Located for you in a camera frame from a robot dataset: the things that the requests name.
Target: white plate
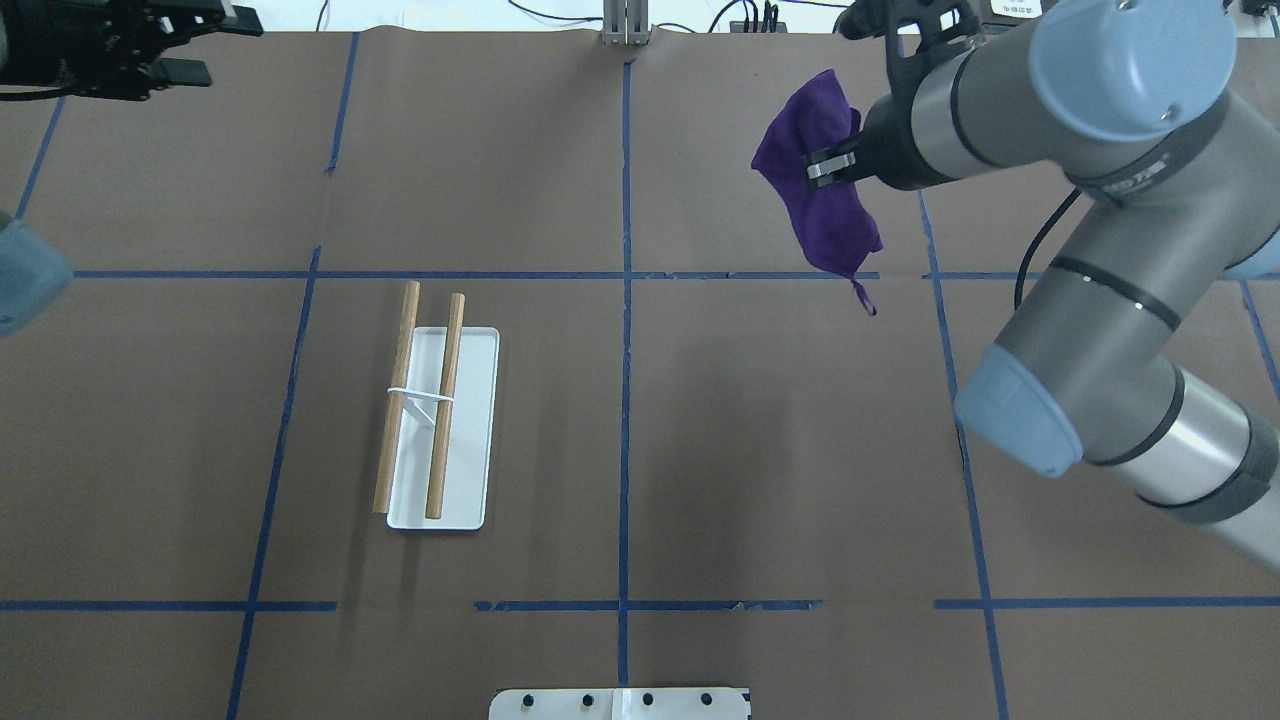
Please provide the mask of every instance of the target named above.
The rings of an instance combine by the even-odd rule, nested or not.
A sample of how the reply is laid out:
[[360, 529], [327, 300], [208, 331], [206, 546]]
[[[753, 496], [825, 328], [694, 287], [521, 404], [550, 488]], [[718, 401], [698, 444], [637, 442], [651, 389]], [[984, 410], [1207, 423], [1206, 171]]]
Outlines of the white plate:
[[[416, 328], [410, 351], [406, 387], [420, 392], [440, 391], [445, 328]], [[498, 387], [498, 331], [462, 328], [458, 347], [458, 379], [449, 432], [449, 456], [444, 470], [444, 503], [439, 520], [428, 520], [426, 480], [431, 466], [435, 428], [408, 413], [401, 418], [396, 475], [387, 524], [399, 530], [477, 530], [484, 525], [489, 492], [489, 445], [493, 439], [493, 406]], [[435, 404], [422, 402], [435, 416]]]

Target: blue tape grid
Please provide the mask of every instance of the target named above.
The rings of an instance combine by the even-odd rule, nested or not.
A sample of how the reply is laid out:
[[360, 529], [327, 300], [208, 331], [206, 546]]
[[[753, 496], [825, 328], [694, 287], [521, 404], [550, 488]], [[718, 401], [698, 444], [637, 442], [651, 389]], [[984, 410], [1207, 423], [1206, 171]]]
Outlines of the blue tape grid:
[[307, 337], [307, 323], [311, 320], [311, 299], [316, 290], [316, 270], [320, 268], [320, 249], [311, 252], [311, 268], [307, 270], [307, 287], [302, 295], [302, 311], [298, 314], [298, 332], [293, 338], [293, 359], [289, 363], [289, 379], [284, 389], [284, 409], [280, 411], [280, 429], [275, 436], [275, 457], [271, 460], [271, 479], [266, 486], [266, 502], [262, 506], [262, 524], [257, 532], [257, 551], [253, 553], [253, 573], [248, 583], [248, 600], [244, 609], [244, 621], [241, 626], [239, 651], [236, 655], [236, 671], [232, 675], [232, 692], [227, 701], [227, 717], [234, 720], [239, 712], [241, 691], [244, 688], [244, 670], [248, 667], [248, 650], [253, 639], [253, 619], [257, 615], [257, 598], [262, 589], [262, 568], [266, 564], [266, 544], [271, 539], [271, 520], [275, 516], [275, 495], [280, 487], [280, 469], [284, 466], [284, 446], [289, 436], [289, 420], [293, 419], [293, 397], [298, 388], [298, 361], [302, 359], [302, 343]]
[[[929, 206], [924, 193], [916, 191], [920, 201], [920, 222], [924, 224], [924, 237], [929, 254], [929, 282], [933, 284], [933, 301], [937, 305], [938, 333], [942, 340], [942, 360], [947, 370], [947, 391], [955, 404], [959, 383], [956, 382], [955, 357], [951, 354], [951, 328], [947, 324], [946, 300], [942, 295], [942, 268], [938, 264], [937, 240], [933, 233], [933, 220], [929, 219]], [[982, 542], [982, 520], [978, 514], [978, 493], [973, 484], [973, 465], [969, 461], [969, 441], [964, 425], [955, 421], [956, 442], [960, 446], [960, 469], [964, 474], [965, 496], [969, 505], [969, 534], [973, 541], [973, 556], [978, 570], [978, 592], [982, 594], [982, 616], [987, 626], [987, 655], [991, 660], [991, 676], [996, 692], [996, 711], [1000, 720], [1009, 720], [1009, 701], [1005, 696], [1005, 670], [1000, 661], [1000, 639], [996, 634], [996, 612], [991, 606], [991, 583], [987, 578], [987, 552]]]
[[[360, 33], [352, 33], [351, 47], [347, 58], [346, 77], [342, 90], [342, 100], [334, 128], [334, 141], [326, 172], [333, 172], [338, 164], [338, 155], [342, 146], [342, 133], [346, 120], [347, 105], [351, 94], [352, 77], [356, 67]], [[623, 361], [622, 361], [622, 456], [620, 466], [620, 532], [618, 532], [618, 600], [588, 600], [588, 601], [559, 601], [559, 600], [532, 600], [532, 601], [497, 601], [475, 602], [477, 612], [616, 612], [618, 616], [618, 680], [620, 685], [627, 684], [627, 618], [630, 612], [724, 612], [724, 611], [777, 611], [777, 612], [804, 612], [814, 610], [822, 605], [820, 600], [709, 600], [709, 601], [681, 601], [681, 600], [631, 600], [628, 587], [628, 559], [630, 559], [630, 377], [631, 377], [631, 291], [634, 282], [644, 281], [833, 281], [841, 279], [837, 275], [820, 272], [636, 272], [631, 266], [631, 63], [623, 65], [623, 99], [622, 99], [622, 272], [452, 272], [452, 270], [320, 270], [320, 249], [312, 254], [311, 266], [307, 270], [78, 270], [81, 279], [306, 279], [307, 286], [303, 295], [302, 310], [298, 319], [298, 331], [294, 340], [293, 360], [289, 370], [289, 379], [285, 391], [284, 409], [282, 410], [280, 428], [276, 438], [276, 451], [273, 460], [271, 478], [262, 512], [262, 523], [259, 533], [259, 544], [255, 553], [253, 573], [246, 601], [95, 601], [95, 600], [3, 600], [0, 612], [241, 612], [244, 615], [242, 625], [241, 646], [237, 653], [236, 671], [232, 683], [232, 693], [228, 701], [228, 719], [237, 716], [239, 696], [243, 689], [244, 673], [248, 666], [248, 653], [252, 641], [253, 618], [259, 612], [335, 612], [337, 602], [323, 601], [261, 601], [262, 570], [266, 557], [266, 547], [270, 538], [271, 519], [276, 491], [279, 487], [279, 473], [283, 465], [284, 447], [288, 433], [292, 404], [297, 388], [297, 366], [306, 336], [306, 327], [310, 318], [311, 299], [315, 292], [315, 283], [319, 279], [558, 279], [558, 281], [622, 281], [623, 283]], [[40, 151], [28, 176], [27, 186], [18, 204], [15, 217], [22, 218], [35, 191], [41, 167], [44, 165], [54, 131], [61, 115], [65, 99], [59, 99], [54, 105], [52, 114], [45, 129]], [[951, 352], [950, 327], [946, 318], [946, 304], [942, 291], [943, 282], [952, 281], [1012, 281], [1016, 273], [1012, 272], [943, 272], [938, 264], [937, 245], [933, 225], [929, 219], [924, 195], [919, 193], [920, 217], [928, 241], [929, 269], [922, 279], [928, 279], [933, 284], [934, 301], [938, 314], [938, 329], [942, 341], [943, 361], [947, 370], [948, 391], [955, 397], [957, 382], [955, 377], [955, 363]], [[864, 281], [879, 279], [879, 273], [859, 273], [858, 278]], [[1041, 273], [1030, 273], [1029, 279], [1038, 279]], [[1257, 281], [1277, 281], [1280, 273], [1270, 273]], [[1244, 304], [1248, 310], [1253, 329], [1271, 378], [1272, 389], [1280, 400], [1280, 375], [1276, 372], [1275, 359], [1258, 318], [1257, 304], [1249, 286], [1240, 282]], [[982, 527], [978, 511], [977, 493], [973, 484], [973, 471], [969, 461], [968, 441], [964, 428], [956, 425], [956, 437], [960, 446], [961, 466], [965, 480], [965, 489], [969, 505], [970, 533], [974, 543], [974, 556], [979, 580], [980, 598], [940, 598], [933, 606], [940, 611], [950, 610], [980, 610], [987, 626], [988, 651], [993, 685], [997, 698], [997, 708], [1001, 720], [1009, 717], [1007, 701], [1005, 697], [1004, 673], [1000, 660], [998, 637], [996, 633], [995, 611], [1015, 610], [1066, 610], [1066, 609], [1151, 609], [1151, 607], [1188, 607], [1188, 609], [1215, 609], [1215, 607], [1280, 607], [1280, 596], [1236, 596], [1236, 597], [1094, 597], [1094, 598], [993, 598], [991, 597], [989, 582], [987, 578], [986, 553], [982, 541]]]

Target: cable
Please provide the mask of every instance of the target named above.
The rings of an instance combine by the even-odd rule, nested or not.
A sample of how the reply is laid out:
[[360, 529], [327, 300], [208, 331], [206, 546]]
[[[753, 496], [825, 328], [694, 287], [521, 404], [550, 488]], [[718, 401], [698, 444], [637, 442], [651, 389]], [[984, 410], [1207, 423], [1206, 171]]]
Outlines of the cable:
[[814, 3], [813, 0], [776, 0], [777, 3], [791, 3], [792, 5], [817, 5], [819, 8], [840, 8], [844, 10], [849, 5], [835, 5], [832, 3]]
[[324, 14], [328, 9], [329, 9], [329, 0], [324, 0], [324, 5], [320, 5], [320, 14], [316, 15], [316, 32], [320, 32], [320, 20], [324, 19]]
[[35, 90], [31, 92], [0, 92], [0, 102], [23, 102], [27, 100], [52, 100], [73, 92], [79, 92], [81, 86], [55, 87], [54, 90]]
[[712, 20], [712, 27], [707, 28], [707, 32], [716, 32], [716, 24], [719, 22], [721, 18], [724, 17], [724, 13], [727, 13], [728, 9], [732, 8], [733, 5], [744, 3], [742, 6], [746, 8], [745, 1], [746, 0], [728, 0], [728, 3], [726, 3], [724, 6], [721, 8], [721, 12], [716, 13], [716, 19]]
[[1076, 187], [1071, 190], [1071, 193], [1068, 195], [1066, 200], [1057, 206], [1057, 210], [1053, 210], [1053, 214], [1044, 220], [1044, 224], [1041, 227], [1041, 232], [1036, 233], [1036, 238], [1032, 240], [1032, 243], [1027, 247], [1027, 254], [1023, 255], [1023, 263], [1018, 265], [1018, 281], [1014, 283], [1014, 310], [1018, 310], [1018, 307], [1023, 304], [1023, 286], [1027, 284], [1027, 270], [1032, 266], [1032, 256], [1036, 255], [1041, 243], [1044, 242], [1044, 238], [1048, 236], [1048, 231], [1053, 229], [1053, 225], [1062, 219], [1062, 215], [1066, 214], [1066, 211], [1071, 208], [1071, 204], [1075, 202], [1075, 199], [1079, 196], [1080, 188]]
[[590, 23], [590, 22], [594, 22], [594, 20], [603, 20], [604, 19], [604, 18], [562, 18], [561, 15], [548, 15], [547, 13], [539, 13], [538, 10], [532, 10], [530, 8], [526, 8], [526, 6], [521, 5], [520, 3], [516, 3], [516, 0], [507, 0], [507, 4], [511, 5], [511, 6], [513, 6], [513, 8], [518, 8], [518, 9], [524, 10], [524, 12], [529, 13], [530, 15], [539, 17], [539, 18], [547, 18], [548, 20], [566, 20], [566, 22], [571, 22], [571, 23]]
[[742, 32], [760, 32], [759, 24], [760, 6], [755, 4], [755, 0], [742, 0]]

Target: wooden stick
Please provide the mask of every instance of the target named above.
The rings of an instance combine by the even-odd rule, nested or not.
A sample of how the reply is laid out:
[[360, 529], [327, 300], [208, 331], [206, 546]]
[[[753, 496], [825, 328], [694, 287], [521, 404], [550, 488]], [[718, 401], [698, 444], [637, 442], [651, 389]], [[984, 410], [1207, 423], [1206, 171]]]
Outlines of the wooden stick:
[[[404, 283], [404, 300], [401, 302], [401, 327], [396, 337], [396, 366], [392, 369], [392, 386], [404, 387], [408, 382], [408, 354], [413, 346], [413, 328], [417, 325], [417, 296], [422, 284], [417, 281]], [[396, 450], [399, 446], [401, 415], [404, 413], [404, 395], [389, 393], [387, 397], [387, 420], [383, 421], [383, 454], [378, 461], [378, 486], [374, 489], [374, 512], [388, 512], [392, 506], [392, 478], [396, 475]]]
[[[440, 395], [453, 397], [458, 382], [458, 350], [462, 346], [462, 309], [466, 297], [454, 292], [449, 299], [449, 328], [444, 333], [444, 365], [440, 369]], [[444, 509], [444, 468], [449, 461], [449, 428], [454, 402], [440, 402], [435, 411], [435, 439], [431, 443], [431, 474], [426, 483], [426, 519], [439, 520]]]

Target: purple towel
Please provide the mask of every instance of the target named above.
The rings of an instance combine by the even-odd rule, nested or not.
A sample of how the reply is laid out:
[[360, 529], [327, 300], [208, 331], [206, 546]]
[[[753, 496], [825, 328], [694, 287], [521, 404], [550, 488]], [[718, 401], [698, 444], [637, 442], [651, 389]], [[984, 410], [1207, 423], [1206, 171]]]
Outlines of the purple towel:
[[755, 151], [751, 168], [782, 196], [791, 227], [809, 264], [849, 278], [870, 315], [876, 304], [854, 273], [867, 255], [881, 251], [876, 220], [858, 201], [854, 183], [809, 190], [804, 156], [831, 147], [858, 132], [861, 115], [849, 106], [836, 70], [810, 79], [787, 100]]

